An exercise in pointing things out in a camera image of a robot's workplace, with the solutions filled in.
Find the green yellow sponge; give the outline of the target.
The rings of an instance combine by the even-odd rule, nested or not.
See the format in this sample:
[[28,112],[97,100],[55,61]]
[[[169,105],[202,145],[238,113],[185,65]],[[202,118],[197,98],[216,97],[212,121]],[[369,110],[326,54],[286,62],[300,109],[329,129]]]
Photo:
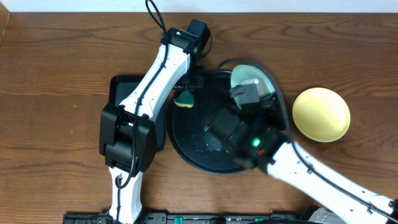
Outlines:
[[188,90],[181,92],[178,97],[174,98],[174,103],[178,107],[182,108],[192,108],[194,105],[194,96]]

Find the light blue plate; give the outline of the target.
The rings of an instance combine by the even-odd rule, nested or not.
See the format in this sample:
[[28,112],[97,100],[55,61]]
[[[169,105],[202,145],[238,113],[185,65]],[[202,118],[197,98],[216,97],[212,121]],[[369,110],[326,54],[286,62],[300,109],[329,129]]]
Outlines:
[[271,83],[266,74],[257,67],[254,67],[252,65],[238,65],[234,67],[231,73],[231,78],[230,78],[231,88],[240,84],[244,80],[249,80],[252,78],[259,78],[261,80],[268,81]]

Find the yellow plate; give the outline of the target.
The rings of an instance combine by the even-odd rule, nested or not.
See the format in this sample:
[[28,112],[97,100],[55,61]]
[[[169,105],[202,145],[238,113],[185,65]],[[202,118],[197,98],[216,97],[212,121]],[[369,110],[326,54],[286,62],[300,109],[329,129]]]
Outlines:
[[327,88],[309,88],[294,101],[292,117],[297,129],[317,142],[333,142],[349,129],[351,114],[345,100]]

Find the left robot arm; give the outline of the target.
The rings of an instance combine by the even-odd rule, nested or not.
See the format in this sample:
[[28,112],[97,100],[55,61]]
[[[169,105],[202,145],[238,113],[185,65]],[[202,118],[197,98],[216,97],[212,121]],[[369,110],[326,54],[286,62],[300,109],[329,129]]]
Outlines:
[[109,101],[101,112],[99,135],[99,152],[113,180],[106,223],[134,223],[139,218],[143,173],[161,147],[157,117],[165,112],[169,93],[195,66],[209,40],[208,27],[172,27],[162,36],[156,59],[138,86],[119,103],[117,87],[110,89]]

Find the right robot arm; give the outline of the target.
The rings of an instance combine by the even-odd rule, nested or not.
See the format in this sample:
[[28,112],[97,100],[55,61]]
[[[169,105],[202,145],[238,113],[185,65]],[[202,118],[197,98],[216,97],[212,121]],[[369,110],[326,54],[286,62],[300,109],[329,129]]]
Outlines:
[[257,168],[301,190],[345,223],[397,223],[396,201],[326,166],[263,118],[245,121],[221,109],[204,129],[221,141],[238,164]]

